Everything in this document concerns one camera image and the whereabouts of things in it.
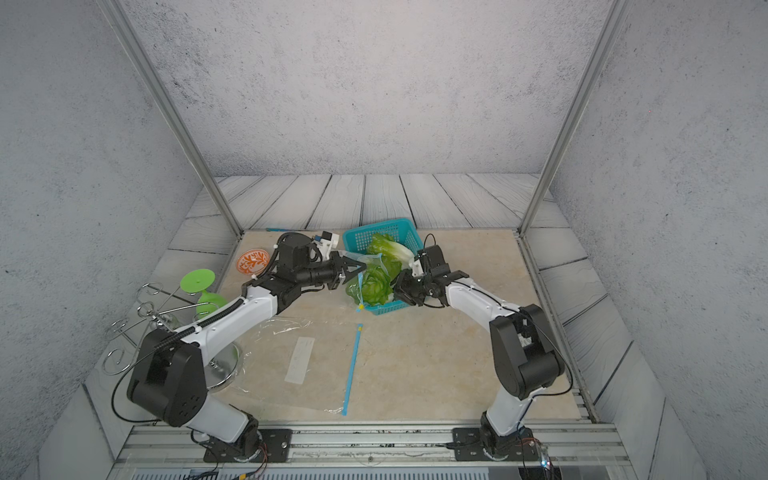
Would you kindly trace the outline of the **teal plastic basket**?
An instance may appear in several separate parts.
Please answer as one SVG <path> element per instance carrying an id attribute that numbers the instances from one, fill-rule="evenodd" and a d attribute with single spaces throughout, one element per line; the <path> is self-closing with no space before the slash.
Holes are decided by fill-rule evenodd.
<path id="1" fill-rule="evenodd" d="M 394 298 L 391 283 L 423 248 L 413 221 L 400 218 L 350 229 L 342 240 L 345 254 L 366 265 L 345 287 L 357 308 L 374 315 L 406 308 L 405 302 Z"/>

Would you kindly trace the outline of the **chinese cabbage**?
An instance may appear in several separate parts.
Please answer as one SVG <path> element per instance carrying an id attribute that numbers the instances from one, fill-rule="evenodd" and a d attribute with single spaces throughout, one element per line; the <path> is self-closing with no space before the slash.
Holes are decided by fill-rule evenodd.
<path id="1" fill-rule="evenodd" d="M 346 294 L 354 302 L 364 307 L 376 307 L 393 300 L 391 277 L 383 267 L 371 265 L 362 273 L 363 279 L 360 285 L 349 284 L 345 288 Z"/>
<path id="2" fill-rule="evenodd" d="M 396 242 L 391 236 L 382 233 L 374 233 L 372 235 L 366 252 L 369 255 L 381 254 L 392 260 L 399 261 L 403 267 L 409 267 L 409 263 L 415 258 L 412 250 Z"/>

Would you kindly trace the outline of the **chinese cabbage top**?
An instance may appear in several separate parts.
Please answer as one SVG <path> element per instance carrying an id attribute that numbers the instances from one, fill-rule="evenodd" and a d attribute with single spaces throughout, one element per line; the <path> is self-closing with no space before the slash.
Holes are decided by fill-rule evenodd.
<path id="1" fill-rule="evenodd" d="M 415 258 L 412 250 L 396 242 L 391 236 L 382 233 L 374 233 L 372 235 L 366 252 L 369 255 L 381 254 L 392 260 L 399 261 L 403 267 L 409 267 L 409 263 Z"/>

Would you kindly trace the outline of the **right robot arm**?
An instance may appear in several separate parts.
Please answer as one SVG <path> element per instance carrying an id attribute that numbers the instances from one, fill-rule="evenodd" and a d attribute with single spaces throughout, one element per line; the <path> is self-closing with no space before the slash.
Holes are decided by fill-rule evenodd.
<path id="1" fill-rule="evenodd" d="M 549 321 L 541 307 L 506 302 L 465 272 L 451 270 L 437 245 L 420 250 L 416 262 L 415 270 L 405 268 L 392 280 L 395 299 L 419 307 L 436 299 L 442 308 L 464 313 L 489 333 L 500 389 L 481 415 L 479 437 L 485 452 L 500 458 L 529 436 L 525 416 L 566 373 Z"/>

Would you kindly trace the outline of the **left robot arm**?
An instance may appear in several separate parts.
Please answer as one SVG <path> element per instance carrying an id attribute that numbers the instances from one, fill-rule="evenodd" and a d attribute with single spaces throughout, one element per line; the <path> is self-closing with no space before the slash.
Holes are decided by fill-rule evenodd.
<path id="1" fill-rule="evenodd" d="M 142 341 L 129 370 L 126 396 L 154 419 L 234 445 L 257 428 L 247 413 L 210 394 L 204 368 L 226 346 L 286 310 L 305 293 L 334 290 L 357 279 L 366 264 L 340 254 L 334 234 L 282 234 L 264 270 L 235 300 L 202 320 Z"/>

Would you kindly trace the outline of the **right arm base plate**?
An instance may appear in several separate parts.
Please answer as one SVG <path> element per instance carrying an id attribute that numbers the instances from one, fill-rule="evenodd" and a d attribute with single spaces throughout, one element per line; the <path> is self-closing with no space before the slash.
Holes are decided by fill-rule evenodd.
<path id="1" fill-rule="evenodd" d="M 452 440 L 446 444 L 457 461 L 536 462 L 540 449 L 532 430 L 522 427 L 507 436 L 498 436 L 485 427 L 454 428 Z"/>

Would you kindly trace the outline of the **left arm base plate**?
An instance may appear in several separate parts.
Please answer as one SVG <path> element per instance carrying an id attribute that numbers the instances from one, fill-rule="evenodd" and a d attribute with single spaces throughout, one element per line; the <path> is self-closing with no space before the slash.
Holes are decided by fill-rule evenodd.
<path id="1" fill-rule="evenodd" d="M 251 429 L 234 443 L 216 438 L 198 440 L 207 463 L 286 463 L 293 431 L 287 428 Z"/>

